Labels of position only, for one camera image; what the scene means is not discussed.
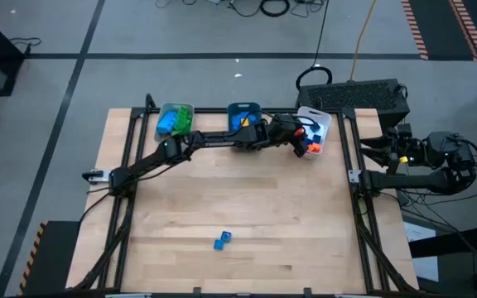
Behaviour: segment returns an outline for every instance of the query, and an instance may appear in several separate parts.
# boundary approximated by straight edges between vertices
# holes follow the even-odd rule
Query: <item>small clamp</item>
[[[109,182],[110,172],[111,170],[91,169],[89,172],[82,173],[82,178],[91,185],[96,185],[99,182]]]

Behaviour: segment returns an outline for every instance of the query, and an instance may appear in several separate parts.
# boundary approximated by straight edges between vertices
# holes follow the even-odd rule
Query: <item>plastic bin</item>
[[[323,131],[320,132],[321,150],[319,152],[307,151],[305,153],[305,157],[309,157],[309,158],[314,158],[316,156],[319,156],[323,152],[325,139],[327,138],[327,132],[329,131],[329,126],[330,126],[330,122],[332,121],[332,117],[328,113],[324,113],[309,107],[300,107],[297,110],[297,116],[307,116],[308,118],[313,119],[314,121],[316,121],[318,124],[320,124],[323,127]],[[300,118],[299,120],[303,123],[311,123],[311,121],[308,119]],[[309,134],[310,129],[308,127],[305,127],[305,130],[306,130],[306,133]]]
[[[228,130],[230,132],[233,131],[233,117],[235,115],[239,115],[242,112],[250,113],[253,111],[257,111],[252,113],[256,118],[256,123],[261,121],[263,114],[261,113],[261,106],[258,103],[231,103],[228,106]]]
[[[159,120],[161,120],[163,118],[163,115],[165,115],[166,112],[168,112],[168,111],[178,111],[180,109],[180,107],[186,107],[192,113],[192,122],[190,124],[190,130],[192,130],[193,126],[195,125],[195,107],[192,104],[188,104],[188,103],[164,103],[161,106],[161,109],[159,111]],[[154,141],[161,142],[161,141],[165,140],[166,138],[167,138],[167,136],[163,136],[163,135],[157,133],[157,130],[154,132]]]

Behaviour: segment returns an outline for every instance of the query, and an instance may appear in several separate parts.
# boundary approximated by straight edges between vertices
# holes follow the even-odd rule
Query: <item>gray floor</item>
[[[78,53],[96,0],[0,0],[0,30],[8,37],[38,36],[35,53]],[[252,2],[238,0],[246,13]],[[371,0],[332,0],[321,51],[351,53]],[[261,14],[243,19],[204,0],[188,7],[173,0],[107,0],[89,52],[209,53],[306,52],[316,49],[321,14],[308,19]],[[417,53],[400,1],[379,0],[362,53]],[[319,60],[335,82],[349,78],[351,60]],[[142,105],[151,93],[197,107],[256,101],[292,106],[296,77],[311,60],[86,60],[7,288],[16,293],[34,234],[43,220],[76,220],[88,186],[80,178],[94,164],[109,108]],[[64,97],[74,60],[28,60],[12,96],[0,98],[0,271],[16,232]],[[356,80],[397,78],[408,87],[414,134],[459,132],[477,144],[477,62],[360,60]],[[321,75],[303,84],[320,83]],[[473,194],[477,188],[464,194]],[[436,207],[458,228],[477,227],[477,199]]]

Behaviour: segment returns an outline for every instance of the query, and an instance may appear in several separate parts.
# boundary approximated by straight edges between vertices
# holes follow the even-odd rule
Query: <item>striped warning tape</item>
[[[470,18],[469,12],[467,12],[462,0],[448,0],[448,2],[452,6],[455,18],[460,24],[463,35],[465,36],[465,40],[469,44],[470,50],[473,52],[472,54],[474,55],[475,59],[477,59],[477,30],[476,26],[472,22],[472,19]]]
[[[32,264],[34,264],[34,257],[36,253],[38,252],[38,247],[40,246],[40,240],[41,240],[41,235],[43,235],[44,230],[47,227],[48,221],[44,221],[40,223],[40,228],[38,229],[38,232],[36,233],[36,236],[34,238],[34,244],[32,244],[32,250],[31,250],[31,255],[29,256],[29,259],[26,262],[26,267],[25,271],[23,272],[22,275],[22,281],[20,282],[20,286],[17,289],[17,295],[22,296],[23,291],[25,291],[25,285],[27,284],[27,278],[31,275],[31,270],[32,270]]]
[[[408,0],[402,0],[402,8],[404,8],[404,13],[406,13],[407,23],[410,25],[410,29],[412,30],[415,44],[417,46],[417,49],[419,50],[419,55],[421,55],[422,59],[428,60],[428,51],[426,50],[426,46],[424,45],[424,40],[422,39],[419,27],[417,26],[417,21],[415,21],[415,17],[413,16],[410,2]]]

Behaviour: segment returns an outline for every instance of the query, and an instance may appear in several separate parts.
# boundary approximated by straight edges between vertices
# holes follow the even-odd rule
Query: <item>orange object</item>
[[[308,146],[308,151],[319,152],[321,151],[321,145],[318,143],[312,143]]]
[[[294,132],[294,137],[299,137],[303,133],[305,133],[305,128],[299,128],[298,130],[296,130],[296,132]]]

